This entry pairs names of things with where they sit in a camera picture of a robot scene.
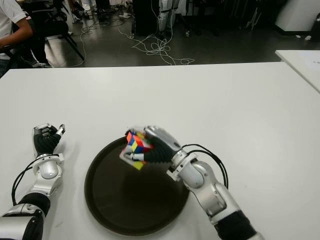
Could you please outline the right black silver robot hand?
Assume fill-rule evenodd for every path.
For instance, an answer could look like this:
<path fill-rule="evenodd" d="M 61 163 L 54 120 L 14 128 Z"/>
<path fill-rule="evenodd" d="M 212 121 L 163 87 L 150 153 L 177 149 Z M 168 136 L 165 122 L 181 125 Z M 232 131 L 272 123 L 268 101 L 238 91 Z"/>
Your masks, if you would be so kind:
<path fill-rule="evenodd" d="M 141 169 L 145 162 L 171 162 L 181 146 L 163 128 L 157 126 L 132 127 L 126 133 L 127 145 L 119 158 Z"/>

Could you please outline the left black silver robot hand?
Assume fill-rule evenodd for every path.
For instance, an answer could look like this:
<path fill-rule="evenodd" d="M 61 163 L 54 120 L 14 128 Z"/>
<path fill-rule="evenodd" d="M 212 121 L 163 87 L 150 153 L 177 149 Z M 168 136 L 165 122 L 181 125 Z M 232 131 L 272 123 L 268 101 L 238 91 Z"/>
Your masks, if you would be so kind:
<path fill-rule="evenodd" d="M 42 155 L 52 155 L 59 144 L 66 126 L 61 124 L 59 128 L 49 123 L 38 125 L 32 129 L 32 142 L 34 156 L 38 159 Z"/>

